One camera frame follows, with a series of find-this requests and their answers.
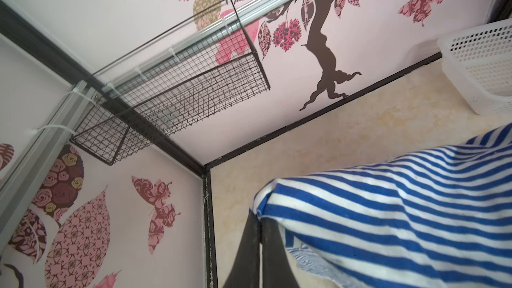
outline white laundry basket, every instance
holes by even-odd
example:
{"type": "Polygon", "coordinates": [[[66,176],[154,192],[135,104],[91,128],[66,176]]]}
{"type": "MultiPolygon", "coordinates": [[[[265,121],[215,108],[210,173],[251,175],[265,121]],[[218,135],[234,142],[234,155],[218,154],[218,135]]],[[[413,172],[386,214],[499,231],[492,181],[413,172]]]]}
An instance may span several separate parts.
{"type": "Polygon", "coordinates": [[[446,35],[442,67],[478,114],[512,112],[512,19],[446,35]]]}

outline striped blanket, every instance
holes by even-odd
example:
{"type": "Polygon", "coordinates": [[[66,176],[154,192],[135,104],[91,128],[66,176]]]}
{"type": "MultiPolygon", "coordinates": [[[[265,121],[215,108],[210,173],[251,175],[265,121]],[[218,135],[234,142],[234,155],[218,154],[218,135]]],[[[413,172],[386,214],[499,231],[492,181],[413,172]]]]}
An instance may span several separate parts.
{"type": "Polygon", "coordinates": [[[349,287],[512,287],[512,124],[386,163],[279,178],[251,210],[349,287]]]}

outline wire basket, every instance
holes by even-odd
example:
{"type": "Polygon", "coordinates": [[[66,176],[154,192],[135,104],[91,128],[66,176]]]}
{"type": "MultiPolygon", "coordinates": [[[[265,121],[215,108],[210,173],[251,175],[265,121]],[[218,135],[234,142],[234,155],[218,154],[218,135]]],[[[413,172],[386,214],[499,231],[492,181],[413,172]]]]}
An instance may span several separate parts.
{"type": "MultiPolygon", "coordinates": [[[[233,2],[225,0],[187,20],[228,1],[236,14],[233,2]]],[[[138,71],[99,100],[70,139],[108,165],[270,89],[238,14],[225,28],[138,71]],[[116,101],[129,109],[117,112],[116,101]]]]}

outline beige wall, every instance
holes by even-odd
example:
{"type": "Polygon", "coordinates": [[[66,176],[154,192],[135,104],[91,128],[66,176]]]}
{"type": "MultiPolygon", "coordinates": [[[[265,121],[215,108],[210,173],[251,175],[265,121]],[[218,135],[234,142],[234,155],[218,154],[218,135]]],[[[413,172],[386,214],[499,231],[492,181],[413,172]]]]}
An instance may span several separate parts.
{"type": "MultiPolygon", "coordinates": [[[[214,167],[219,286],[233,265],[249,204],[271,179],[377,163],[409,151],[458,144],[509,122],[511,114],[483,117],[473,112],[436,61],[214,167]]],[[[302,288],[335,287],[292,268],[302,288]]]]}

